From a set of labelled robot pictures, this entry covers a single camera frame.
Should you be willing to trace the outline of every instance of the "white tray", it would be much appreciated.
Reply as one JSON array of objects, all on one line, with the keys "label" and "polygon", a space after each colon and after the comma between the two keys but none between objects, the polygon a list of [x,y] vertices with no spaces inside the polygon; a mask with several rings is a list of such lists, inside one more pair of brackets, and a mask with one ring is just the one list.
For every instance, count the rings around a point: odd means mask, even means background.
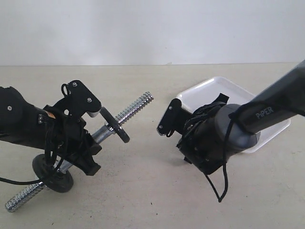
[{"label": "white tray", "polygon": [[[242,105],[255,97],[255,95],[224,77],[214,77],[179,93],[177,98],[181,100],[183,108],[192,113],[198,107],[210,104],[218,97],[219,93],[223,93],[230,97],[228,100],[229,104]],[[290,123],[291,120],[287,119],[261,131],[261,136],[256,146],[243,151],[243,153],[254,153],[280,132],[285,130]]]}]

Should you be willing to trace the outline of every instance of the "white wall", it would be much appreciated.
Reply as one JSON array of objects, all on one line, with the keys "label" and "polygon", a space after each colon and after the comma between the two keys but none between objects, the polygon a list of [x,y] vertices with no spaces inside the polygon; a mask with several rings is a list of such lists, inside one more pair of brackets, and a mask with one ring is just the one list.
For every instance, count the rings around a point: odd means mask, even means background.
[{"label": "white wall", "polygon": [[0,65],[300,62],[305,0],[0,0]]}]

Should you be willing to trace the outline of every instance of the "table surface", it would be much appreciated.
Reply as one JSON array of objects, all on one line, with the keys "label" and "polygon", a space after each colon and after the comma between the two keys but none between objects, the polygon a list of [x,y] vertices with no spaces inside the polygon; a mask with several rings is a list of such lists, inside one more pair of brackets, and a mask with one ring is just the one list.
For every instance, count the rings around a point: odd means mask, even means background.
[{"label": "table surface", "polygon": [[[142,93],[154,101],[124,125],[131,137],[102,143],[94,157],[102,168],[87,177],[72,167],[74,187],[66,194],[43,190],[17,212],[4,204],[24,186],[0,184],[0,228],[82,229],[301,229],[305,226],[305,120],[291,125],[253,154],[228,163],[229,191],[218,203],[204,175],[183,161],[179,135],[159,136],[156,127],[181,91],[223,76],[257,94],[297,63],[116,67],[0,67],[1,86],[13,86],[37,107],[62,98],[61,84],[83,81],[112,114]],[[93,133],[104,120],[85,115]],[[32,159],[40,150],[1,142],[0,176],[35,179]],[[216,187],[224,187],[221,170]]]}]

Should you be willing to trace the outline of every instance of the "concrete floor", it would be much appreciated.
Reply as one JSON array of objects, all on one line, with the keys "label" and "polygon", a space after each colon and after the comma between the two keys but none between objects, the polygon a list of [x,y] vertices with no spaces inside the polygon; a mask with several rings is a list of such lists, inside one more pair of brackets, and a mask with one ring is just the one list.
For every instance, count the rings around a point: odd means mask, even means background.
[{"label": "concrete floor", "polygon": [[[74,187],[59,194],[43,190],[19,211],[4,204],[23,186],[0,183],[0,228],[65,229],[302,229],[305,227],[305,120],[291,125],[253,154],[228,163],[229,191],[218,203],[204,175],[183,161],[179,136],[161,137],[156,127],[181,91],[223,76],[257,94],[296,63],[118,67],[0,67],[1,86],[13,86],[43,108],[62,98],[61,84],[79,79],[112,114],[142,93],[155,100],[124,125],[131,141],[117,135],[94,157],[102,168],[87,177],[72,167]],[[85,115],[93,133],[104,120]],[[32,159],[40,150],[0,143],[0,176],[35,179]],[[222,191],[221,170],[214,173]]]}]

